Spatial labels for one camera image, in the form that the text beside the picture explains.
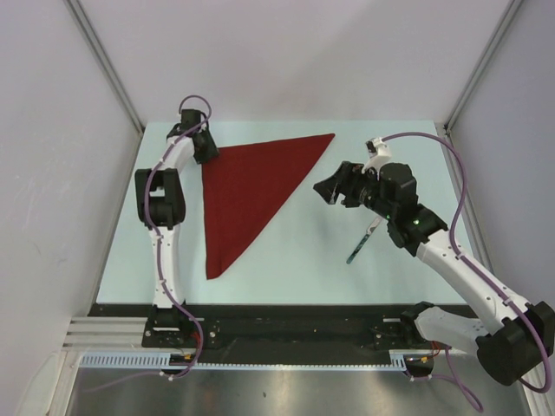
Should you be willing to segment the red cloth napkin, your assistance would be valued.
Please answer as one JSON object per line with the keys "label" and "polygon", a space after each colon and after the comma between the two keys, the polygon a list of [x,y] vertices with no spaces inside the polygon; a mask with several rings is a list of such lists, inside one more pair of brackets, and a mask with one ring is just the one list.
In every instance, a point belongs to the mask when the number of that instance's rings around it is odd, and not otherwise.
{"label": "red cloth napkin", "polygon": [[203,165],[206,278],[248,249],[323,156],[334,133],[226,146]]}

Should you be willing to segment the knife with dark handle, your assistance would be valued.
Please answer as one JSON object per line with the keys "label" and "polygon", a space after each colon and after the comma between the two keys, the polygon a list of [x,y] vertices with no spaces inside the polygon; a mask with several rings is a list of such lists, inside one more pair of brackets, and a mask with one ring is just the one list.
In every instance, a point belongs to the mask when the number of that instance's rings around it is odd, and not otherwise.
{"label": "knife with dark handle", "polygon": [[366,231],[365,231],[364,235],[362,236],[361,240],[359,241],[359,243],[353,249],[351,254],[348,256],[348,258],[346,260],[346,264],[351,264],[354,261],[354,259],[358,255],[358,253],[361,251],[362,247],[368,242],[369,238],[373,235],[373,233],[378,228],[378,226],[382,223],[382,221],[383,221],[383,218],[380,217],[380,216],[376,216],[372,220],[372,222],[370,223],[370,225],[366,229]]}

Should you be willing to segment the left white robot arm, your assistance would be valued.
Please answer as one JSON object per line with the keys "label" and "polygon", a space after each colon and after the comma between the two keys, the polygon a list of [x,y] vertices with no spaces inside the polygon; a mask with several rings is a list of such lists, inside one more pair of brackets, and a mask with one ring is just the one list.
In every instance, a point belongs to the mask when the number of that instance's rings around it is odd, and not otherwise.
{"label": "left white robot arm", "polygon": [[151,169],[134,173],[139,220],[147,227],[154,255],[153,306],[171,309],[185,301],[180,283],[179,235],[186,218],[180,174],[189,161],[204,165],[219,156],[209,130],[209,115],[194,108],[180,110],[180,122],[166,137],[166,147]]}

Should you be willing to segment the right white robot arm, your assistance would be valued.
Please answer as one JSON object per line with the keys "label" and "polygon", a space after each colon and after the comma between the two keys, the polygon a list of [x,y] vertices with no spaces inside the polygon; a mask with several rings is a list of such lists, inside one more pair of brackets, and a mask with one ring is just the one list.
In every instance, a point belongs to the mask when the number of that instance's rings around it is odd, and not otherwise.
{"label": "right white robot arm", "polygon": [[554,311],[532,304],[504,286],[451,239],[447,224],[419,203],[417,181],[407,165],[380,170],[344,161],[313,186],[329,205],[364,206],[387,222],[395,246],[438,273],[476,314],[469,319],[421,302],[403,315],[402,341],[419,348],[426,341],[477,357],[499,384],[511,386],[554,351]]}

